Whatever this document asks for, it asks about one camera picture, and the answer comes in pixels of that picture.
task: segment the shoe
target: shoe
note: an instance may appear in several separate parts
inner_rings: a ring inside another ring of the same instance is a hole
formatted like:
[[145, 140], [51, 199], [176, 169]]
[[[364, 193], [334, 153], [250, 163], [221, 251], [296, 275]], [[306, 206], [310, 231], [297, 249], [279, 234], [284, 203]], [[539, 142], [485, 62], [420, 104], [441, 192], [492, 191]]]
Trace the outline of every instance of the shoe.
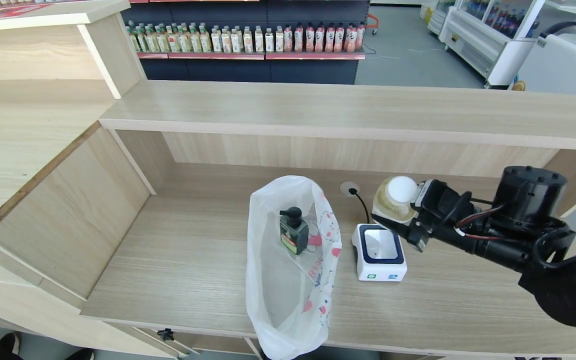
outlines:
[[76, 353], [68, 356], [66, 360], [94, 360], [95, 353], [91, 348], [83, 348]]
[[0, 340], [0, 347], [9, 353], [19, 355], [19, 345], [21, 344], [20, 332], [9, 332]]

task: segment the checkout counter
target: checkout counter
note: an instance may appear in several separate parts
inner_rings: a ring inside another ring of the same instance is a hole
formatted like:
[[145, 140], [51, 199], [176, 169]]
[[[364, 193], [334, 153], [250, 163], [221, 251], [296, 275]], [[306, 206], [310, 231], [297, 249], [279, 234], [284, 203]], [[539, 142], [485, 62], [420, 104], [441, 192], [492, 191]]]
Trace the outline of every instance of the checkout counter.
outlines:
[[298, 174], [326, 193], [345, 249], [326, 345], [576, 358], [576, 328], [544, 314], [518, 273], [439, 241], [406, 252], [402, 283], [360, 282], [348, 249], [364, 213], [339, 191], [355, 182], [371, 202], [400, 173], [491, 199], [504, 167], [531, 165], [568, 178], [565, 217], [576, 95], [146, 80], [119, 14], [129, 6], [0, 18], [0, 323], [124, 353], [259, 356], [249, 197]]

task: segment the gray floor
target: gray floor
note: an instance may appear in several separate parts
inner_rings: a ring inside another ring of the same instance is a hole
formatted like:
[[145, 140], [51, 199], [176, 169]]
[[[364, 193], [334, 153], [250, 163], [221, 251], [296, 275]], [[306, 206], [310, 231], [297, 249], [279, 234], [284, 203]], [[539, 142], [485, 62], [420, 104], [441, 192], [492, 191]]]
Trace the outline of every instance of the gray floor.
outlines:
[[[373, 6], [370, 13], [381, 21], [377, 35], [366, 32], [366, 60], [359, 62], [356, 84], [414, 87], [483, 88], [484, 79], [461, 58], [444, 51], [437, 37], [419, 18], [418, 7]], [[576, 231], [576, 211], [569, 218]], [[0, 338], [8, 331], [0, 328]], [[69, 344], [38, 335], [23, 335], [20, 356], [24, 360], [63, 360], [78, 350]], [[322, 348], [335, 360], [378, 360], [374, 351]], [[159, 357], [96, 351], [96, 360], [160, 360]], [[253, 360], [253, 356], [204, 351], [189, 360]]]
[[366, 31], [366, 59], [359, 61], [355, 84], [483, 88], [482, 76], [444, 51], [419, 18], [419, 7], [371, 6], [370, 13], [379, 18], [379, 30], [374, 36]]

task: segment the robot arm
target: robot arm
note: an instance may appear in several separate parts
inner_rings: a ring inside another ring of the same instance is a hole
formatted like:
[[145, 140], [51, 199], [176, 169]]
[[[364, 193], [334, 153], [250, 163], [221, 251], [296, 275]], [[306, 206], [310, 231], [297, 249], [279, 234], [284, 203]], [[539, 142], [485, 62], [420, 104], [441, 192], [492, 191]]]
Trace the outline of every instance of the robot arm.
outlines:
[[411, 199], [418, 215], [409, 225], [372, 219], [419, 251], [434, 238], [521, 273], [519, 285], [544, 312], [576, 327], [576, 256], [565, 259], [576, 232], [553, 217], [566, 184], [553, 171], [509, 166], [491, 207], [481, 210], [470, 191], [459, 195], [445, 182], [427, 180]]

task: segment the white plastic bag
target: white plastic bag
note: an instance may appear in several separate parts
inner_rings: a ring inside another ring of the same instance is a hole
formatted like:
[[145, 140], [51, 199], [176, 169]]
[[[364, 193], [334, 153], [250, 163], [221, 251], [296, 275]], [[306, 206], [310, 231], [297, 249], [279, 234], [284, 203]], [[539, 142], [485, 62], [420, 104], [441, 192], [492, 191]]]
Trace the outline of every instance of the white plastic bag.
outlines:
[[[301, 209], [310, 233], [300, 255], [280, 239], [279, 211], [290, 207]], [[276, 178], [250, 196], [246, 310], [271, 360], [294, 359], [328, 339], [340, 251], [337, 219], [310, 178]]]

